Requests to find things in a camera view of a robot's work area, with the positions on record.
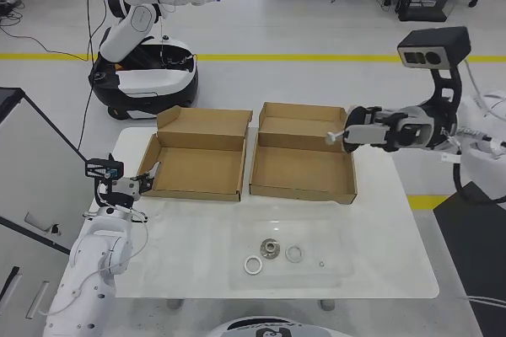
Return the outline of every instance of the white robot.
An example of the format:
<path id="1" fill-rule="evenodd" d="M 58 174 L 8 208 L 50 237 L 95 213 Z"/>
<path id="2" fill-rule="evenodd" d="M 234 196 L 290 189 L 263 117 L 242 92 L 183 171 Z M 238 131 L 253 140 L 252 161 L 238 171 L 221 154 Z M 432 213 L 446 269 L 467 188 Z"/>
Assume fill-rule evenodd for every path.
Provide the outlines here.
<path id="1" fill-rule="evenodd" d="M 89 75 L 98 99 L 118 120 L 154 118 L 175 105 L 189 107 L 196 96 L 198 69 L 189 47 L 163 36 L 148 37 L 165 19 L 164 4 L 200 6 L 218 0 L 106 0 L 120 22 L 108 28 Z"/>
<path id="2" fill-rule="evenodd" d="M 476 97 L 461 100 L 457 65 L 470 52 L 466 29 L 413 31 L 398 49 L 404 65 L 432 69 L 436 85 L 433 97 L 397 111 L 356 107 L 350 112 L 345 130 L 327 135 L 326 140 L 341 142 L 349 152 L 364 144 L 386 151 L 415 147 L 460 152 L 460 161 L 467 173 L 491 198 L 474 201 L 467 197 L 468 201 L 498 203 L 506 209 L 506 93 L 483 96 L 478 93 Z M 450 70 L 452 78 L 441 78 L 439 69 Z M 442 97 L 442 88 L 453 89 L 452 100 Z M 460 166 L 455 163 L 454 167 L 455 184 L 461 190 L 457 179 Z M 95 195 L 101 208 L 95 214 L 87 214 L 91 225 L 73 245 L 71 268 L 62 278 L 50 312 L 44 313 L 48 316 L 45 337 L 101 334 L 116 294 L 114 275 L 124 273 L 129 259 L 135 255 L 132 255 L 130 235 L 135 221 L 132 217 L 135 215 L 140 222 L 146 222 L 143 214 L 132 209 L 133 202 L 150 190 L 157 168 L 158 164 L 143 175 L 124 178 L 123 164 L 112 158 L 87 162 L 86 174 L 95 178 Z M 101 185 L 106 187 L 104 194 L 100 193 Z M 220 336 L 350 337 L 279 317 L 237 319 L 208 335 Z"/>

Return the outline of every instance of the cardboard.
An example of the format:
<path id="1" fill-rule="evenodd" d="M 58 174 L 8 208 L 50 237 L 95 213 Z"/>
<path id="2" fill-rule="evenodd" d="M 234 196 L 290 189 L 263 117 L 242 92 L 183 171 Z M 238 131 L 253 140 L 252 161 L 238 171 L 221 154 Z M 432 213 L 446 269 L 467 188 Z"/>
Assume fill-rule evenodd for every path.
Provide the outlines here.
<path id="1" fill-rule="evenodd" d="M 346 118 L 343 108 L 265 103 L 250 194 L 351 204 L 358 193 L 353 155 L 325 142 Z"/>
<path id="2" fill-rule="evenodd" d="M 138 172 L 160 161 L 146 196 L 240 201 L 250 110 L 188 109 L 158 114 Z"/>

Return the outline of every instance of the black cable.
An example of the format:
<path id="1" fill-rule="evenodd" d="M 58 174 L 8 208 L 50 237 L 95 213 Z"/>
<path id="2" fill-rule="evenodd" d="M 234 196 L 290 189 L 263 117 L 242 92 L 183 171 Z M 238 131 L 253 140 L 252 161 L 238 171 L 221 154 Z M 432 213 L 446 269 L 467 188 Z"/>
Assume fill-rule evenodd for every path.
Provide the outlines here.
<path id="1" fill-rule="evenodd" d="M 490 142 L 492 138 L 490 136 L 483 137 L 483 140 L 486 142 Z M 506 148 L 506 142 L 501 142 L 500 146 Z M 503 204 L 506 202 L 506 195 L 502 196 L 497 199 L 492 200 L 477 200 L 471 198 L 465 190 L 463 190 L 463 185 L 461 184 L 461 165 L 459 163 L 454 163 L 454 184 L 455 184 L 455 190 L 460 194 L 461 199 L 463 199 L 465 202 L 471 204 L 471 205 L 497 205 L 497 204 Z"/>
<path id="2" fill-rule="evenodd" d="M 105 16 L 107 16 L 107 6 L 105 5 Z M 94 92 L 94 46 L 92 45 L 92 26 L 90 23 L 90 0 L 86 0 L 86 19 L 88 20 L 88 46 L 89 53 L 91 55 L 90 59 L 92 60 L 92 69 L 90 70 L 90 94 L 88 95 L 88 100 L 86 101 L 86 108 L 84 108 L 84 116 L 83 116 L 83 128 L 81 129 L 81 137 L 78 139 L 77 151 L 80 151 L 81 144 L 83 143 L 84 136 L 84 127 L 86 126 L 86 115 L 88 114 L 88 107 L 90 105 L 90 99 L 92 98 L 92 93 Z"/>
<path id="3" fill-rule="evenodd" d="M 45 47 L 45 46 L 44 46 L 41 42 L 39 42 L 36 38 L 33 38 L 33 37 L 31 37 L 31 36 L 13 35 L 13 34 L 8 33 L 8 32 L 7 32 L 6 30 L 4 30 L 4 28 L 2 28 L 2 27 L 3 27 L 3 24 L 0 24 L 0 30 L 1 30 L 2 32 L 4 32 L 6 35 L 9 35 L 9 36 L 11 36 L 11 37 L 14 37 L 15 39 L 30 39 L 30 40 L 34 40 L 35 42 L 37 42 L 37 43 L 38 43 L 38 45 L 40 45 L 40 46 L 41 46 L 41 48 L 43 48 L 43 50 L 45 50 L 45 51 L 46 51 L 46 52 L 48 52 L 48 53 L 67 55 L 67 56 L 75 57 L 75 58 L 77 58 L 77 59 L 79 59 L 79 60 L 81 60 L 81 61 L 84 61 L 84 62 L 86 62 L 86 61 L 87 61 L 87 60 L 83 59 L 82 57 L 78 57 L 78 56 L 76 56 L 76 55 L 74 55 L 74 54 L 66 53 L 65 51 L 51 51 L 51 50 L 47 49 L 47 48 L 46 48 L 46 47 Z"/>
<path id="4" fill-rule="evenodd" d="M 105 7 L 105 15 L 103 16 L 103 19 L 101 20 L 100 25 L 94 30 L 94 33 L 92 33 L 92 35 L 90 36 L 90 40 L 89 40 L 88 46 L 86 48 L 86 55 L 88 55 L 88 53 L 89 53 L 90 41 L 94 37 L 95 33 L 97 33 L 98 30 L 100 30 L 100 28 L 103 26 L 103 24 L 107 20 L 107 0 L 103 0 L 103 6 Z"/>
<path id="5" fill-rule="evenodd" d="M 52 53 L 52 54 L 61 54 L 61 55 L 67 55 L 67 56 L 70 56 L 70 57 L 74 57 L 78 60 L 81 60 L 83 62 L 87 62 L 89 61 L 90 59 L 93 59 L 94 57 L 94 53 L 92 52 L 92 56 L 89 55 L 89 51 L 90 49 L 92 49 L 92 51 L 94 50 L 93 47 L 91 47 L 90 45 L 92 44 L 92 38 L 94 37 L 95 33 L 98 32 L 98 30 L 103 26 L 103 24 L 105 23 L 106 19 L 107 19 L 107 3 L 106 3 L 106 0 L 103 1 L 103 5 L 105 7 L 105 15 L 103 17 L 103 19 L 101 20 L 101 23 L 98 25 L 98 27 L 95 29 L 94 33 L 91 33 L 90 36 L 89 36 L 89 44 L 87 46 L 87 51 L 86 51 L 86 58 L 82 58 L 82 57 L 79 57 L 79 56 L 76 56 L 74 54 L 70 54 L 70 53 L 67 53 L 65 51 L 52 51 L 48 48 L 46 48 L 41 42 L 39 42 L 36 38 L 34 37 L 31 37 L 31 36 L 23 36 L 23 35 L 13 35 L 9 32 L 7 32 L 3 27 L 9 27 L 9 26 L 14 26 L 16 24 L 18 24 L 20 22 L 20 20 L 23 18 L 23 14 L 15 11 L 14 9 L 15 8 L 19 8 L 19 9 L 22 9 L 25 7 L 24 3 L 22 1 L 18 2 L 18 5 L 15 7 L 15 8 L 12 8 L 11 11 L 14 13 L 14 14 L 7 14 L 7 15 L 3 15 L 3 16 L 0 16 L 0 30 L 2 32 L 4 32 L 6 35 L 8 36 L 11 36 L 11 37 L 14 37 L 16 39 L 29 39 L 29 40 L 33 40 L 35 41 L 38 45 L 41 46 L 41 48 L 43 48 L 44 51 L 48 52 L 48 53 Z M 15 20 L 15 22 L 11 23 L 11 24 L 4 24 L 3 21 L 5 19 L 8 19 L 8 20 Z"/>

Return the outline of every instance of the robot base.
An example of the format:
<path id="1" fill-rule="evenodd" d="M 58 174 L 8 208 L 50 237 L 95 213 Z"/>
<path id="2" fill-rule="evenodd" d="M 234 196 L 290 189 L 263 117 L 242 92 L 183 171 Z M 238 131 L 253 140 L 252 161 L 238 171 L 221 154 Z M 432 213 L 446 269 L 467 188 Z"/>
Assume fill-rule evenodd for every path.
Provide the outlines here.
<path id="1" fill-rule="evenodd" d="M 148 38 L 117 63 L 100 54 L 93 74 L 95 95 L 117 120 L 154 118 L 175 105 L 190 107 L 198 88 L 195 58 L 185 44 L 171 39 L 155 43 Z"/>

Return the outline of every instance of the white cable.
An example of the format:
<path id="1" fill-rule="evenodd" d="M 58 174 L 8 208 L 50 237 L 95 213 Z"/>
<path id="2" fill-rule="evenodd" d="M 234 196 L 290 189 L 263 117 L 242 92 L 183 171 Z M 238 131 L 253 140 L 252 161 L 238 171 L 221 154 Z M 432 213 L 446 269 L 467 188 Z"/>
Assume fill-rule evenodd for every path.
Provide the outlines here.
<path id="1" fill-rule="evenodd" d="M 115 207 L 115 206 L 109 204 L 108 202 L 104 201 L 103 199 L 101 199 L 101 196 L 100 196 L 100 186 L 101 186 L 101 183 L 100 183 L 100 185 L 98 185 L 98 188 L 96 189 L 96 193 L 97 193 L 98 197 L 100 198 L 100 200 L 103 201 L 103 203 L 106 204 L 108 207 L 113 208 L 116 211 L 123 211 L 123 210 L 119 209 L 118 207 Z M 139 255 L 143 251 L 143 249 L 146 248 L 146 245 L 148 244 L 148 237 L 149 237 L 148 226 L 146 225 L 146 222 L 148 222 L 148 217 L 146 217 L 146 214 L 142 213 L 141 211 L 137 211 L 137 210 L 135 210 L 133 208 L 126 211 L 126 213 L 128 213 L 128 212 L 130 214 L 132 214 L 133 216 L 135 216 L 137 219 L 139 219 L 141 221 L 141 223 L 143 224 L 143 226 L 144 226 L 144 232 L 146 233 L 146 238 L 144 239 L 143 246 L 135 254 L 133 254 L 132 256 L 130 256 L 129 258 L 124 259 L 123 261 L 120 261 L 120 262 L 118 262 L 118 263 L 116 263 L 114 265 L 111 265 L 111 266 L 104 267 L 104 268 L 101 268 L 99 270 L 96 270 L 95 272 L 93 272 L 90 275 L 86 276 L 84 278 L 84 280 L 81 282 L 80 286 L 72 292 L 73 299 L 64 308 L 62 308 L 60 310 L 56 310 L 54 312 L 47 312 L 47 313 L 43 313 L 41 310 L 38 309 L 38 313 L 39 314 L 41 314 L 43 316 L 53 316 L 53 315 L 56 315 L 58 313 L 61 313 L 62 311 L 66 310 L 67 308 L 71 307 L 71 305 L 75 302 L 75 300 L 78 297 L 81 296 L 81 289 L 83 287 L 84 282 L 86 282 L 86 280 L 88 280 L 88 278 L 90 278 L 92 275 L 95 275 L 95 274 L 97 274 L 97 273 L 99 273 L 101 271 L 110 270 L 110 269 L 112 269 L 112 268 L 114 268 L 114 267 L 116 267 L 118 265 L 126 263 L 130 259 L 133 259 L 135 256 Z"/>
<path id="2" fill-rule="evenodd" d="M 490 305 L 497 308 L 506 309 L 506 301 L 498 300 L 497 298 L 482 297 L 482 296 L 468 296 L 468 297 L 457 297 L 460 300 Z"/>
<path id="3" fill-rule="evenodd" d="M 469 73 L 469 77 L 471 78 L 472 86 L 474 87 L 474 90 L 476 91 L 476 93 L 478 95 L 478 100 L 480 101 L 480 104 L 482 105 L 482 107 L 486 109 L 487 113 L 494 115 L 495 117 L 499 118 L 500 120 L 506 122 L 506 118 L 492 112 L 491 109 L 489 108 L 489 106 L 487 106 L 486 102 L 483 100 L 482 93 L 480 93 L 480 89 L 478 88 L 478 85 L 476 84 L 476 80 L 474 79 L 474 76 L 472 75 L 471 65 L 467 59 L 465 59 L 465 65 L 466 65 L 466 70 Z"/>
<path id="4" fill-rule="evenodd" d="M 490 305 L 490 306 L 493 306 L 493 307 L 498 307 L 498 308 L 506 309 L 506 305 L 502 305 L 502 304 L 497 304 L 497 303 L 492 303 L 492 302 L 486 302 L 486 301 L 480 301 L 480 300 L 475 300 L 475 299 L 472 299 L 472 298 L 461 298 L 461 299 L 465 300 L 465 301 L 468 301 L 468 302 L 475 302 L 475 303 L 480 303 L 480 304 L 486 304 L 486 305 Z"/>
<path id="5" fill-rule="evenodd" d="M 498 302 L 502 304 L 506 304 L 506 301 L 498 300 L 497 298 L 490 298 L 490 297 L 483 297 L 483 296 L 467 296 L 467 297 L 461 297 L 463 299 L 471 298 L 473 300 L 484 300 L 484 301 L 490 301 L 490 302 Z"/>

